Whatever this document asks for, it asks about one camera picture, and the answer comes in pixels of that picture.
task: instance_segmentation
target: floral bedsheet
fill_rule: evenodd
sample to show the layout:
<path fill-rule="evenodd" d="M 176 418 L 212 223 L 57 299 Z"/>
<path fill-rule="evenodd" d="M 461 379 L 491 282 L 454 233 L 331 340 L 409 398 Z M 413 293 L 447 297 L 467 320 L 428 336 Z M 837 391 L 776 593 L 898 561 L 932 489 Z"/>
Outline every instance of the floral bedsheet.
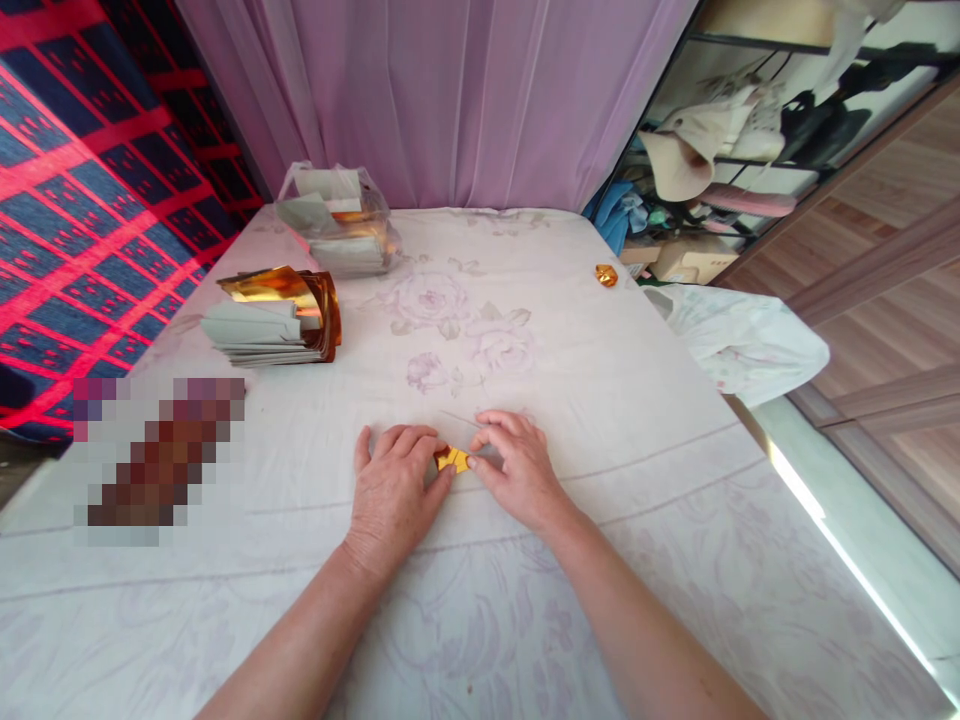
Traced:
<path fill-rule="evenodd" d="M 313 267 L 261 210 L 137 364 L 138 403 L 118 399 L 91 423 L 100 444 L 76 443 L 0 518 L 0 717 L 191 716 L 343 537 L 362 425 L 426 422 L 462 447 L 489 407 L 543 427 L 570 494 L 771 717 L 947 711 L 586 220 L 442 209 L 393 222 L 397 267 L 337 282 L 336 362 L 245 372 L 199 327 L 226 299 L 214 280 Z M 598 263 L 620 270 L 616 287 Z M 135 438 L 131 417 L 173 379 L 224 376 L 245 377 L 245 418 L 187 524 L 157 547 L 90 547 L 74 506 L 121 459 L 104 439 Z M 472 473 L 455 483 L 330 716 L 622 717 L 551 554 Z"/>

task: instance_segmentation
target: gold paper ingot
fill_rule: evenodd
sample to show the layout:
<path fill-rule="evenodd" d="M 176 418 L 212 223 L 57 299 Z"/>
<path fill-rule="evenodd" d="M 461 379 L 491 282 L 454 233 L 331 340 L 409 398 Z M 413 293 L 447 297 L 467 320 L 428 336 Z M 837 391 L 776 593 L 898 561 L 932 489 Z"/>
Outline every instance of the gold paper ingot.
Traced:
<path fill-rule="evenodd" d="M 463 450 L 457 450 L 455 447 L 447 445 L 443 450 L 433 454 L 437 461 L 437 470 L 443 470 L 447 465 L 455 465 L 457 475 L 470 469 L 467 465 L 467 458 L 470 457 Z"/>
<path fill-rule="evenodd" d="M 613 287 L 617 284 L 619 276 L 613 269 L 613 265 L 597 265 L 597 280 L 604 287 Z"/>

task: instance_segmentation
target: stack of folded paper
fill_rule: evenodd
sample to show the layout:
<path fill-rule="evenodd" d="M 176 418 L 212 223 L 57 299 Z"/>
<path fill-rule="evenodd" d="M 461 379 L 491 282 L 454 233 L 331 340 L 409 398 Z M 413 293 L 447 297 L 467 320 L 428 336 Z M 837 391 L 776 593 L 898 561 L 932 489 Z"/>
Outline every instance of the stack of folded paper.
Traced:
<path fill-rule="evenodd" d="M 287 266 L 217 282 L 233 301 L 212 306 L 200 325 L 232 365 L 333 362 L 341 328 L 329 273 Z"/>
<path fill-rule="evenodd" d="M 320 266 L 336 277 L 385 273 L 400 249 L 390 207 L 364 168 L 316 170 L 309 162 L 295 162 L 276 209 Z"/>

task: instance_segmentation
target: gold foil paper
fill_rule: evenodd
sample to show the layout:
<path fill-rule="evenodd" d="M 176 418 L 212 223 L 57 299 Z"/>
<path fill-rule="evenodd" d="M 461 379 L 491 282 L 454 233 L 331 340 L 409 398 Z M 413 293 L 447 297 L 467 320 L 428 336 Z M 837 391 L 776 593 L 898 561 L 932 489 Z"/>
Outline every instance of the gold foil paper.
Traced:
<path fill-rule="evenodd" d="M 333 362 L 343 340 L 340 304 L 330 273 L 296 271 L 289 265 L 217 280 L 236 302 L 292 301 L 297 315 L 315 317 L 317 330 L 302 330 L 304 345 L 320 352 L 320 362 Z"/>
<path fill-rule="evenodd" d="M 467 465 L 468 457 L 470 456 L 463 450 L 457 450 L 450 445 L 433 455 L 433 458 L 437 461 L 437 470 L 443 470 L 447 465 L 456 465 L 457 475 L 470 469 Z"/>
<path fill-rule="evenodd" d="M 613 265 L 597 265 L 597 280 L 604 287 L 613 287 L 617 284 L 619 276 L 613 269 Z"/>

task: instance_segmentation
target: white cloth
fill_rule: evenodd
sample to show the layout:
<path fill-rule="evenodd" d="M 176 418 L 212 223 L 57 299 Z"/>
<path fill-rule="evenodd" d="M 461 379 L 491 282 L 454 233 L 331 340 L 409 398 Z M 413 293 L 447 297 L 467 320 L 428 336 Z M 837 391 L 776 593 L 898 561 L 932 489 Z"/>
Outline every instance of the white cloth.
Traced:
<path fill-rule="evenodd" d="M 699 285 L 644 288 L 717 390 L 748 408 L 796 390 L 830 346 L 779 298 Z"/>
<path fill-rule="evenodd" d="M 265 208 L 137 364 L 131 398 L 169 396 L 177 377 L 247 378 L 245 420 L 205 468 L 202 504 L 160 547 L 91 548 L 71 527 L 87 484 L 110 475 L 93 462 L 110 456 L 102 442 L 75 444 L 4 515 L 0 717 L 189 717 L 343 537 L 360 427 L 422 421 L 462 447 L 488 407 L 535 418 L 566 489 L 771 716 L 948 707 L 586 220 L 392 220 L 406 260 L 338 283 L 335 363 L 239 371 L 198 325 L 225 297 L 214 278 L 310 267 Z M 597 263 L 618 268 L 615 288 Z M 156 417 L 143 401 L 110 407 L 118 420 L 94 423 L 94 440 L 136 439 L 131 417 Z M 465 473 L 331 716 L 622 712 L 554 558 Z"/>

